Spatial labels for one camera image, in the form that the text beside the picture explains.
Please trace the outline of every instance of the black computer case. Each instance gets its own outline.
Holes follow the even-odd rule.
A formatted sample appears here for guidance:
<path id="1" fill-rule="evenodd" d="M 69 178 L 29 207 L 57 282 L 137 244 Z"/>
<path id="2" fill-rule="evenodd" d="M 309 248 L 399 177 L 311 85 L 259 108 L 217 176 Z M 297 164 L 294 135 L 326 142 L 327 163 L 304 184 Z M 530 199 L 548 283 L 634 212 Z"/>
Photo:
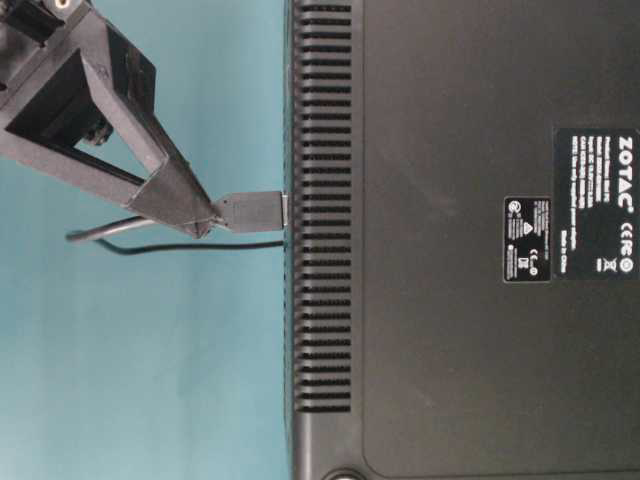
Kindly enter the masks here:
<path id="1" fill-rule="evenodd" d="M 287 13 L 293 478 L 640 478 L 640 2 Z"/>

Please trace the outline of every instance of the blue surface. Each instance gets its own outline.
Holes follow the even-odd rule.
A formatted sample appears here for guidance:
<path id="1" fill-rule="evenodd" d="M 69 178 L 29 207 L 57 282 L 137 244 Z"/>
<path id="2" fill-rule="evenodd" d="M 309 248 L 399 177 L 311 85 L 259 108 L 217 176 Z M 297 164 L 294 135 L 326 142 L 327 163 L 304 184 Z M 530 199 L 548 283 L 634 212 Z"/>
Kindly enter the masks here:
<path id="1" fill-rule="evenodd" d="M 158 116 L 212 197 L 282 188 L 282 0 L 95 3 L 156 64 Z M 135 163 L 117 140 L 101 156 Z M 0 200 L 1 479 L 287 478 L 281 251 L 69 246 L 123 212 L 5 159 Z"/>

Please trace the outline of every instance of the regulatory label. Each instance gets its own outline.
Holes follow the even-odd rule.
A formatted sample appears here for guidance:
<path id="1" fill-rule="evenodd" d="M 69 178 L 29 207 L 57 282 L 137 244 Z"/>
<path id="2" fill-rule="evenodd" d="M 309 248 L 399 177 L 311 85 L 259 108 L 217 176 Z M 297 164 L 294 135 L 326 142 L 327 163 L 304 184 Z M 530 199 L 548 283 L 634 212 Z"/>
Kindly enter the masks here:
<path id="1" fill-rule="evenodd" d="M 510 197 L 504 203 L 505 282 L 551 280 L 551 202 Z"/>
<path id="2" fill-rule="evenodd" d="M 556 133 L 556 278 L 639 278 L 639 150 L 636 130 L 566 129 Z"/>

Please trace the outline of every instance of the black cable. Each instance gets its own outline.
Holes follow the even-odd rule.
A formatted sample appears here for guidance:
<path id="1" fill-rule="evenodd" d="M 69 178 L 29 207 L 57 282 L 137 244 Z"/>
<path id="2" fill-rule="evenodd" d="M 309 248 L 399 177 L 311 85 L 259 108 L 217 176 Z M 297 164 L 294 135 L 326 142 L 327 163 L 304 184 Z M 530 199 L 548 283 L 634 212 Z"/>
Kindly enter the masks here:
<path id="1" fill-rule="evenodd" d="M 146 245 L 144 247 L 125 248 L 119 247 L 106 240 L 96 240 L 96 244 L 100 245 L 105 250 L 115 253 L 116 255 L 122 255 L 125 257 L 131 257 L 134 255 L 145 255 L 147 253 L 158 252 L 186 252 L 186 251 L 212 251 L 212 250 L 226 250 L 226 251 L 239 251 L 239 250 L 265 250 L 268 248 L 279 248 L 284 246 L 282 240 L 275 242 L 263 242 L 263 243 L 176 243 L 176 244 L 160 244 L 160 245 Z"/>

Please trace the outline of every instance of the vent slot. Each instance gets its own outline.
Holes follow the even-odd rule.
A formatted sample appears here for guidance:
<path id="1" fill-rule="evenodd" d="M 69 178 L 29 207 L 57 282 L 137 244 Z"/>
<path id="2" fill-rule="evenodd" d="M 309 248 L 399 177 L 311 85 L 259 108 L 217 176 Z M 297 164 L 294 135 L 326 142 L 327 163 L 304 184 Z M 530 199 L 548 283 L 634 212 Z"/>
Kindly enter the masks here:
<path id="1" fill-rule="evenodd" d="M 294 3 L 294 395 L 351 411 L 352 5 Z"/>

